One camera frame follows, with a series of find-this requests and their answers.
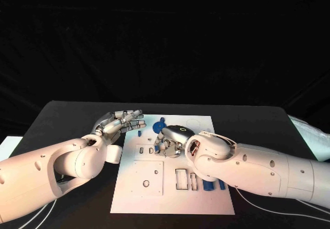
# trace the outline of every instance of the blue cylinder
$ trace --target blue cylinder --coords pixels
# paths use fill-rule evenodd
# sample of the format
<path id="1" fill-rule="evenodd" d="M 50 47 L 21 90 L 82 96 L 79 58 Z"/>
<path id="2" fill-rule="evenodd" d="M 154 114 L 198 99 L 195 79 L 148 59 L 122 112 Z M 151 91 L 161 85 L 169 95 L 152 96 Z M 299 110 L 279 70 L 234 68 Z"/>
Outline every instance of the blue cylinder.
<path id="1" fill-rule="evenodd" d="M 220 190 L 224 190 L 224 182 L 218 179 Z"/>
<path id="2" fill-rule="evenodd" d="M 204 191 L 213 191 L 214 190 L 213 182 L 203 180 L 203 189 Z"/>

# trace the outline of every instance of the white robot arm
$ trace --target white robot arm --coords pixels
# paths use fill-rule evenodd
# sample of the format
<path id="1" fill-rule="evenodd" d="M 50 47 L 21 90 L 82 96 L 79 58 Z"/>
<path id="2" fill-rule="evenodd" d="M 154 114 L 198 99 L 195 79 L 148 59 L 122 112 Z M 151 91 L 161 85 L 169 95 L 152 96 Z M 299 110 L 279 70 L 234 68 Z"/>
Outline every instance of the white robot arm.
<path id="1" fill-rule="evenodd" d="M 145 127 L 141 110 L 106 113 L 92 133 L 0 162 L 0 223 L 38 209 L 83 185 L 100 172 L 105 161 L 119 163 L 119 134 Z M 56 181 L 54 171 L 61 175 Z"/>
<path id="2" fill-rule="evenodd" d="M 231 187 L 262 196 L 292 198 L 330 208 L 330 165 L 275 150 L 236 144 L 226 137 L 177 125 L 162 128 L 158 155 L 178 157 L 206 181 L 220 179 Z"/>

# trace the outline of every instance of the robotic hand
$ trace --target robotic hand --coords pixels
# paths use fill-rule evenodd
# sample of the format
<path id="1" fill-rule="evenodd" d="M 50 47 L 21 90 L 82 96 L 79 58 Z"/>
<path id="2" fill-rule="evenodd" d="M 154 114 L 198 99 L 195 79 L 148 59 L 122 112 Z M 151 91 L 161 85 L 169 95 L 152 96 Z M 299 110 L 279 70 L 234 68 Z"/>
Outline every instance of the robotic hand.
<path id="1" fill-rule="evenodd" d="M 197 135 L 178 125 L 161 129 L 155 153 L 178 157 L 206 181 L 220 179 L 231 187 L 262 196 L 292 198 L 330 208 L 330 165 L 275 150 L 236 144 L 229 138 L 201 131 Z"/>
<path id="2" fill-rule="evenodd" d="M 33 212 L 84 184 L 105 161 L 119 163 L 122 148 L 112 145 L 119 134 L 145 127 L 142 111 L 106 113 L 92 132 L 0 162 L 0 223 Z M 56 181 L 54 171 L 61 175 Z"/>

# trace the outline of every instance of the small blue part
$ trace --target small blue part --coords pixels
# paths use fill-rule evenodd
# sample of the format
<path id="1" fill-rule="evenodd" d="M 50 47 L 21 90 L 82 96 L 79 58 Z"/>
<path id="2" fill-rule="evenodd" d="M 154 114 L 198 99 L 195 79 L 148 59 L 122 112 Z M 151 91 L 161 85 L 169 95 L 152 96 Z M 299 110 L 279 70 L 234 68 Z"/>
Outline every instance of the small blue part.
<path id="1" fill-rule="evenodd" d="M 165 127 L 165 119 L 161 117 L 159 121 L 152 124 L 154 133 L 159 133 L 161 129 Z"/>
<path id="2" fill-rule="evenodd" d="M 220 190 L 224 190 L 224 183 L 221 180 L 218 180 Z"/>
<path id="3" fill-rule="evenodd" d="M 213 182 L 203 180 L 203 189 L 204 191 L 213 191 L 214 190 Z"/>

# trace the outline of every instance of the white board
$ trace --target white board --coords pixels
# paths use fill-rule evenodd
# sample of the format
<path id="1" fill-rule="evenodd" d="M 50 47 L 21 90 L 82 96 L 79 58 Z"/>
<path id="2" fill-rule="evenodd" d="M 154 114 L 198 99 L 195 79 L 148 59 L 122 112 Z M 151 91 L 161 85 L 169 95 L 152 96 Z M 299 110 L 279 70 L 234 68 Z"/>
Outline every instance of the white board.
<path id="1" fill-rule="evenodd" d="M 233 215 L 233 207 L 227 185 L 224 190 L 220 190 L 218 182 L 213 182 L 214 190 L 203 190 L 203 182 L 195 177 L 197 191 L 191 190 L 190 174 L 193 170 L 187 166 L 184 155 L 177 158 L 157 156 L 148 153 L 148 148 L 152 146 L 157 134 L 152 131 L 152 124 L 164 117 L 165 125 L 181 125 L 193 130 L 197 134 L 201 130 L 213 133 L 213 124 L 210 116 L 188 116 L 188 115 L 152 115 L 145 114 L 144 120 L 146 127 L 141 130 L 141 137 L 136 135 L 136 130 L 126 132 L 119 161 L 119 171 L 115 184 L 115 193 L 110 205 L 110 213 L 145 213 L 145 214 L 208 214 L 208 215 Z M 139 154 L 139 147 L 144 147 L 144 153 Z M 162 190 L 161 195 L 155 195 L 155 189 L 146 195 L 148 189 L 141 186 L 142 177 L 135 178 L 135 173 L 139 171 L 145 174 L 144 167 L 149 167 L 148 174 L 154 168 L 154 163 L 162 163 Z M 177 190 L 177 175 L 175 169 L 187 171 L 187 190 Z M 132 192 L 132 186 L 138 186 L 139 194 Z"/>

